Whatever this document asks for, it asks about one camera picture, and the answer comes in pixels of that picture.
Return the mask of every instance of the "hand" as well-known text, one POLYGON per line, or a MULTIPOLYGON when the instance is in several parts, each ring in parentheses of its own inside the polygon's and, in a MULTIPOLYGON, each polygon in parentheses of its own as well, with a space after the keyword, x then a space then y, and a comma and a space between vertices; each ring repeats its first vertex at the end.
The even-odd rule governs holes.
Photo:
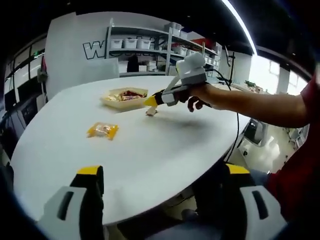
POLYGON ((206 105, 206 106, 208 106, 208 107, 211 108, 211 105, 210 105, 210 104, 208 104, 208 103, 200 100, 200 98, 198 98, 197 96, 192 96, 192 97, 190 97, 190 99, 188 100, 188 109, 189 109, 189 111, 190 111, 191 113, 194 112, 194 106, 195 106, 196 109, 200 110, 200 109, 202 109, 202 107, 203 107, 204 105, 206 105))
POLYGON ((185 103, 186 101, 188 101, 188 109, 190 112, 194 111, 194 106, 198 110, 202 109, 203 105, 211 107, 210 104, 208 104, 200 99, 201 96, 208 94, 207 93, 208 86, 211 86, 211 85, 205 84, 205 85, 194 87, 188 91, 180 92, 179 93, 179 101, 182 103, 185 103))

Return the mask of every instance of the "white table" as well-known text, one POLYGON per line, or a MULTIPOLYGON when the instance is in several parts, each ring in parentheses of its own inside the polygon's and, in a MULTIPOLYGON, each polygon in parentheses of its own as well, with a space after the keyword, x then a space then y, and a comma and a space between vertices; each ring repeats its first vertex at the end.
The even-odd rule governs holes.
MULTIPOLYGON (((102 165, 103 224, 136 216, 170 199, 198 179, 231 147, 237 134, 234 112, 187 105, 162 105, 114 112, 101 105, 106 91, 123 87, 165 88, 171 76, 134 76, 68 88, 50 100, 27 126, 12 156, 14 190, 35 220, 44 204, 68 186, 83 167, 102 165), (95 122, 118 124, 113 141, 87 138, 95 122)), ((240 133, 249 118, 239 115, 240 133)))

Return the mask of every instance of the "plastic bag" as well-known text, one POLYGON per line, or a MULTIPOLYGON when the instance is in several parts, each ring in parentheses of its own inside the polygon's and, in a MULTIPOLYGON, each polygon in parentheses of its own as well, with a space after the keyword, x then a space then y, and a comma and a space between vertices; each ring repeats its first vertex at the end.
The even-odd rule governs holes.
POLYGON ((86 133, 88 134, 88 138, 97 136, 107 137, 109 140, 112 140, 114 139, 118 129, 118 125, 115 124, 96 122, 86 133))

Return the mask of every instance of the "ceiling light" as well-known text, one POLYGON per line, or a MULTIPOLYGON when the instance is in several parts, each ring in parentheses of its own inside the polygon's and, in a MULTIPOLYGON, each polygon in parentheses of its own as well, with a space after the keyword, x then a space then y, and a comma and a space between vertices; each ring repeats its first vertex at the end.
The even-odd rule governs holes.
POLYGON ((238 23, 240 24, 240 26, 242 27, 242 30, 244 31, 244 34, 246 36, 246 38, 248 39, 253 54, 254 55, 258 55, 254 41, 252 40, 250 33, 244 23, 244 21, 241 19, 241 17, 239 16, 239 14, 237 13, 236 9, 234 8, 234 6, 231 5, 231 3, 228 0, 221 0, 223 2, 223 4, 229 9, 229 11, 233 14, 233 16, 235 17, 235 19, 238 21, 238 23))

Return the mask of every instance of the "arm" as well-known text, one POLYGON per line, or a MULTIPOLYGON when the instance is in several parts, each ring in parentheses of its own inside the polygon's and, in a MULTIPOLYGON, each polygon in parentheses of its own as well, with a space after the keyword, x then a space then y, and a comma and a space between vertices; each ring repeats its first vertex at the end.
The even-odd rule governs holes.
MULTIPOLYGON (((298 128, 308 124, 307 109, 301 95, 228 91, 210 84, 192 89, 191 95, 220 109, 234 111, 276 126, 298 128)), ((189 100, 188 108, 191 112, 196 101, 196 98, 189 100)), ((195 107, 200 109, 202 104, 197 102, 195 107)))

